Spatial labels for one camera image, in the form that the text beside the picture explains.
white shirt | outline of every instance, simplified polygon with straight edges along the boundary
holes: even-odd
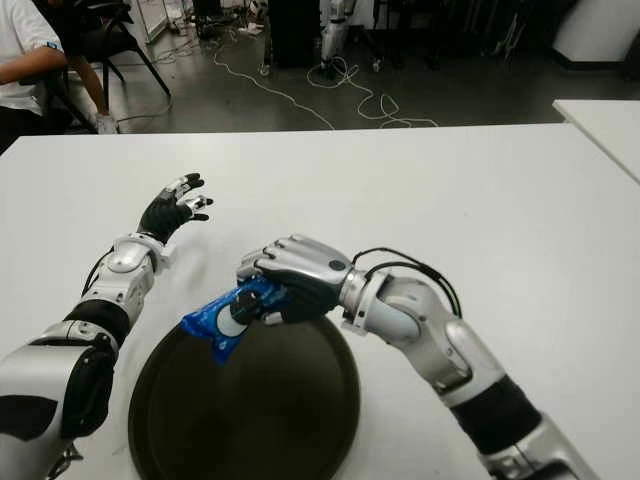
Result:
[[[0,65],[46,46],[62,51],[58,35],[32,0],[0,0]],[[35,85],[0,85],[0,106],[42,115],[40,94]]]

table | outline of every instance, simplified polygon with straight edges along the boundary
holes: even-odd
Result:
[[[640,101],[556,100],[553,106],[640,185]]]
[[[64,480],[134,480],[127,405],[183,314],[227,290],[245,252],[291,232],[347,254],[388,245],[447,275],[465,318],[602,478],[640,471],[640,190],[571,125],[20,139],[0,158],[0,352],[62,319],[89,267],[168,180],[216,200],[172,241],[125,342],[105,425]],[[340,321],[336,309],[330,315]],[[407,360],[344,332],[362,414],[337,480],[487,478]]]

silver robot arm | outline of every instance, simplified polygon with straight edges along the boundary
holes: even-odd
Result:
[[[107,416],[113,366],[155,275],[171,264],[169,237],[212,200],[181,197],[198,174],[164,188],[138,231],[115,241],[96,264],[73,311],[0,360],[0,480],[55,478],[82,457],[74,439]]]
[[[241,280],[262,274],[288,287],[292,305],[268,316],[268,324],[301,321],[309,314],[319,317],[341,305],[348,329],[374,333],[400,349],[454,414],[494,477],[598,479],[552,420],[535,409],[469,325],[449,312],[429,285],[379,269],[365,273],[354,262],[294,235],[246,256],[237,274]],[[411,268],[435,272],[413,262]]]
[[[356,0],[330,0],[329,25],[322,32],[322,66],[338,55],[347,40]]]

white cable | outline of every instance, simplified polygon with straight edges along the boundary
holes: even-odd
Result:
[[[342,58],[342,57],[334,57],[336,60],[338,60],[339,62],[342,63],[343,67],[344,67],[344,72],[342,74],[342,78],[332,84],[332,85],[323,85],[321,83],[316,83],[313,80],[311,80],[311,74],[317,70],[318,68],[320,68],[320,65],[316,65],[315,67],[312,67],[311,69],[309,69],[309,71],[307,72],[307,82],[309,83],[309,85],[311,85],[312,87],[316,87],[316,88],[324,88],[324,89],[328,89],[328,90],[332,90],[338,87],[341,87],[342,85],[349,84],[352,87],[357,88],[358,90],[362,90],[363,92],[365,92],[367,94],[366,97],[364,97],[362,99],[362,101],[358,104],[358,108],[356,109],[356,112],[358,113],[358,115],[360,115],[362,118],[366,119],[366,120],[386,120],[384,122],[382,122],[378,128],[385,128],[387,125],[391,125],[393,123],[401,123],[409,128],[413,127],[413,123],[429,123],[431,125],[433,125],[434,127],[438,127],[438,124],[433,121],[430,118],[398,118],[396,117],[396,115],[400,112],[400,106],[398,105],[398,103],[393,99],[393,97],[391,97],[390,95],[383,93],[380,95],[380,112],[381,115],[368,115],[366,113],[364,113],[362,111],[362,107],[372,98],[375,97],[375,93],[373,92],[373,90],[371,90],[370,88],[367,87],[363,87],[362,85],[354,82],[353,78],[358,74],[358,72],[360,71],[360,67],[358,65],[354,65],[352,67],[349,67],[349,65],[347,64],[347,61]],[[393,108],[393,111],[387,111],[384,108],[384,102],[385,99],[387,100],[387,102],[389,102]]]
[[[222,51],[223,48],[224,47],[221,47],[220,49],[218,49],[218,51],[216,51],[216,53],[213,56],[213,63],[215,65],[217,65],[218,67],[226,68],[227,72],[229,73],[229,75],[232,75],[234,77],[244,78],[245,80],[249,80],[256,87],[261,88],[262,90],[264,90],[266,92],[269,92],[269,93],[272,93],[274,95],[278,95],[280,97],[286,98],[287,100],[289,100],[293,104],[294,107],[299,108],[301,110],[305,110],[306,112],[309,112],[314,117],[316,117],[318,120],[322,121],[331,130],[335,130],[335,127],[331,124],[331,122],[329,122],[329,120],[324,118],[322,115],[320,115],[318,112],[316,112],[313,108],[310,108],[310,107],[307,107],[305,105],[299,104],[297,102],[297,100],[295,98],[293,98],[291,95],[287,95],[286,93],[281,92],[279,90],[274,90],[272,88],[265,87],[264,85],[259,83],[255,78],[253,78],[251,75],[247,75],[245,73],[234,72],[233,70],[231,70],[231,67],[229,66],[229,64],[221,62],[221,61],[218,60],[218,54]]]

black tray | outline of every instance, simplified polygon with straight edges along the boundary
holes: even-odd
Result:
[[[328,320],[256,322],[223,367],[176,327],[138,378],[129,445],[143,480],[328,480],[359,413],[353,356]]]

